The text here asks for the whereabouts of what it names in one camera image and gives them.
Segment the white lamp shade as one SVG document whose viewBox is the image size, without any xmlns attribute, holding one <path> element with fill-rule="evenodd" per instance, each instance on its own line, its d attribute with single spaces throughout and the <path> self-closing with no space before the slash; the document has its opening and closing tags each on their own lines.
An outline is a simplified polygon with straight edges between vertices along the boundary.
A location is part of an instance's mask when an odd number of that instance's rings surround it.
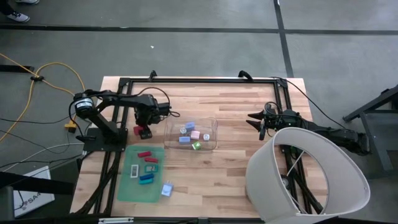
<svg viewBox="0 0 398 224">
<path fill-rule="evenodd" d="M 274 147 L 297 147 L 320 165 L 328 197 L 319 215 L 300 213 L 277 168 Z M 327 138 L 302 128 L 278 131 L 250 158 L 246 168 L 246 191 L 255 210 L 266 224 L 314 224 L 356 212 L 370 199 L 369 184 L 355 162 Z"/>
</svg>

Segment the light blue charger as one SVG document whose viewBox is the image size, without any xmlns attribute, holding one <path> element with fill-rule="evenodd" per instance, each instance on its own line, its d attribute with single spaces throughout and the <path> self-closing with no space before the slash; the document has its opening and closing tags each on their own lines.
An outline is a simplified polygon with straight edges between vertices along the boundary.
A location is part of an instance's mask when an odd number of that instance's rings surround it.
<svg viewBox="0 0 398 224">
<path fill-rule="evenodd" d="M 173 189 L 174 185 L 171 182 L 166 182 L 162 187 L 161 195 L 170 197 Z"/>
</svg>

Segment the black floor bar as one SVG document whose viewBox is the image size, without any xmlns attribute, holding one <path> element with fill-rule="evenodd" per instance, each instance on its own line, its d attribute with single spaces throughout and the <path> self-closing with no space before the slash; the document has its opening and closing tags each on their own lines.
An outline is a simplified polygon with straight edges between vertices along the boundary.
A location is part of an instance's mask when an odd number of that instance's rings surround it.
<svg viewBox="0 0 398 224">
<path fill-rule="evenodd" d="M 18 66 L 18 65 L 0 65 L 0 72 L 10 73 L 30 73 L 34 71 L 34 67 L 31 66 Z"/>
</svg>

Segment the black aluminium table frame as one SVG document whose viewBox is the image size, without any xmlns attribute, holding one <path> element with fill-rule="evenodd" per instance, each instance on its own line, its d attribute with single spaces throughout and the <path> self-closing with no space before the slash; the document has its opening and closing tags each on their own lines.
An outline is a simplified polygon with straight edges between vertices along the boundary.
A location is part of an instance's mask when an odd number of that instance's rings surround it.
<svg viewBox="0 0 398 224">
<path fill-rule="evenodd" d="M 124 154 L 117 176 L 112 216 L 129 217 L 211 217 L 259 218 L 246 197 L 246 165 L 249 158 L 267 141 L 259 141 L 257 131 L 245 120 L 257 113 L 267 101 L 276 102 L 274 85 L 249 83 L 237 78 L 171 78 L 173 83 L 134 83 L 133 93 L 156 86 L 165 91 L 172 109 L 180 118 L 216 118 L 217 147 L 213 151 L 165 148 L 163 181 L 174 185 L 171 197 L 160 196 L 157 203 L 118 200 Z M 100 181 L 104 152 L 94 152 L 81 166 L 71 212 L 77 212 L 89 199 Z M 309 156 L 303 163 L 307 183 L 316 198 L 324 203 L 326 183 L 320 168 Z"/>
</svg>

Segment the black side table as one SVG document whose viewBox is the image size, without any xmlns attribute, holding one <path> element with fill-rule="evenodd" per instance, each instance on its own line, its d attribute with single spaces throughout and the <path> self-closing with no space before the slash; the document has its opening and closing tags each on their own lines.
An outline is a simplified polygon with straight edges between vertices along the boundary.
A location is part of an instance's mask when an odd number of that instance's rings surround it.
<svg viewBox="0 0 398 224">
<path fill-rule="evenodd" d="M 346 123 L 359 118 L 368 137 L 371 152 L 376 153 L 381 170 L 370 175 L 377 179 L 398 175 L 398 165 L 389 157 L 398 153 L 398 85 L 386 89 L 375 99 L 343 117 Z"/>
</svg>

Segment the clear plastic bin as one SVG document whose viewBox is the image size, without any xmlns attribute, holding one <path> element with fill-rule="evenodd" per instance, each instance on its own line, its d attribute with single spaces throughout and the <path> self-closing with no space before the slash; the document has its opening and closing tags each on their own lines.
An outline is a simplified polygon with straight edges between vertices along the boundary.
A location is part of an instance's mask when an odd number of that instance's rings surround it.
<svg viewBox="0 0 398 224">
<path fill-rule="evenodd" d="M 200 132 L 199 140 L 191 139 L 190 144 L 180 144 L 178 139 L 180 136 L 190 136 L 191 131 L 186 134 L 180 134 L 180 128 L 184 128 L 185 124 L 193 121 L 195 129 L 193 131 Z M 203 135 L 209 134 L 210 140 L 204 141 Z M 194 150 L 192 144 L 200 142 L 201 149 Z M 218 146 L 218 122 L 215 118 L 188 118 L 178 117 L 169 118 L 166 122 L 164 134 L 164 146 L 168 149 L 194 150 L 194 151 L 212 151 Z"/>
</svg>

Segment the silver metal bracket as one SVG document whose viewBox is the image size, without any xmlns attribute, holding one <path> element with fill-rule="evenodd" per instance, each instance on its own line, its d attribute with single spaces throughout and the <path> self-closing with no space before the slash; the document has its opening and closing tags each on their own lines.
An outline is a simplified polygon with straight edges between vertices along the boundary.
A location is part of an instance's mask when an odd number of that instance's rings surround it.
<svg viewBox="0 0 398 224">
<path fill-rule="evenodd" d="M 126 224 L 133 223 L 133 217 L 113 217 L 113 218 L 100 218 L 98 224 Z"/>
</svg>

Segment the person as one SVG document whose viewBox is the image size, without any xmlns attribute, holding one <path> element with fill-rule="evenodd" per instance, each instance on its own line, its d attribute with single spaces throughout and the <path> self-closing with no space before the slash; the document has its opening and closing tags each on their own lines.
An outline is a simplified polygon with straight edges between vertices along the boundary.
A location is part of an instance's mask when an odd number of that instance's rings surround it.
<svg viewBox="0 0 398 224">
<path fill-rule="evenodd" d="M 15 0 L 18 4 L 36 5 L 40 0 Z M 19 23 L 25 23 L 30 21 L 30 17 L 22 14 L 15 9 L 13 9 L 8 0 L 0 0 L 0 13 L 5 15 L 8 19 Z"/>
</svg>

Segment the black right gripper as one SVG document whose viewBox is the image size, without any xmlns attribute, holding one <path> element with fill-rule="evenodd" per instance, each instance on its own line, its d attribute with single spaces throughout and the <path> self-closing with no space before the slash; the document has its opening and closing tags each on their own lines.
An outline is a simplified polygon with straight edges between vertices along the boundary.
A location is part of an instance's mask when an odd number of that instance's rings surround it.
<svg viewBox="0 0 398 224">
<path fill-rule="evenodd" d="M 276 114 L 273 109 L 269 109 L 258 113 L 251 113 L 248 114 L 248 116 L 258 120 L 264 119 L 264 126 L 266 129 L 280 130 L 288 127 L 301 127 L 301 116 L 293 110 L 285 110 L 281 114 Z M 261 132 L 263 127 L 261 121 L 246 120 L 246 122 L 258 132 Z"/>
</svg>

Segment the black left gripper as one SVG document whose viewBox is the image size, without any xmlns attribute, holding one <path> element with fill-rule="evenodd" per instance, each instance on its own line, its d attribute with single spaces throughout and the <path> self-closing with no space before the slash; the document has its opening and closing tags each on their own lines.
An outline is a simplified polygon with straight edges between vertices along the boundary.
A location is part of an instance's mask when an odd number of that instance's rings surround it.
<svg viewBox="0 0 398 224">
<path fill-rule="evenodd" d="M 152 132 L 148 126 L 161 122 L 161 113 L 158 105 L 146 106 L 139 105 L 134 107 L 134 117 L 136 124 L 144 129 L 139 131 L 141 139 L 152 138 Z"/>
</svg>

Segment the teal translucent plastic tray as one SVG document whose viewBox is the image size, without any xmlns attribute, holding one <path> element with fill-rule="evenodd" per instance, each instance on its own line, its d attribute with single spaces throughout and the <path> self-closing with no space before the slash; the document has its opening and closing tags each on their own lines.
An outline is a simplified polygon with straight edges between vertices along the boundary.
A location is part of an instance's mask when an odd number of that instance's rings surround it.
<svg viewBox="0 0 398 224">
<path fill-rule="evenodd" d="M 150 174 L 144 172 L 145 165 L 155 164 L 145 162 L 145 157 L 138 157 L 140 152 L 150 151 L 151 156 L 157 158 L 159 162 L 159 171 L 154 174 L 154 182 L 152 184 L 140 185 L 139 177 Z M 126 149 L 123 169 L 121 171 L 121 181 L 118 189 L 118 200 L 123 202 L 142 202 L 142 203 L 156 203 L 160 199 L 160 193 L 163 185 L 163 168 L 165 161 L 165 150 L 162 147 L 152 146 L 129 146 Z M 138 178 L 130 178 L 131 166 L 133 164 L 139 165 Z"/>
</svg>

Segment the white printed box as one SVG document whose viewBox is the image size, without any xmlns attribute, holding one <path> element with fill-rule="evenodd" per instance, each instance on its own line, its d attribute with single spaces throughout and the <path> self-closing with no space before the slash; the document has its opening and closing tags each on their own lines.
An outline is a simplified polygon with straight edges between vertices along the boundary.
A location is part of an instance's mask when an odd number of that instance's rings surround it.
<svg viewBox="0 0 398 224">
<path fill-rule="evenodd" d="M 43 166 L 39 169 L 33 170 L 32 172 L 24 174 L 24 176 L 33 177 L 36 179 L 51 180 L 49 166 Z M 25 187 L 23 185 L 20 190 L 13 190 L 14 216 L 16 218 L 43 207 L 44 205 L 47 205 L 55 200 L 54 194 L 44 193 L 40 189 L 40 182 L 37 182 L 36 180 L 30 180 L 27 184 L 32 186 Z"/>
</svg>

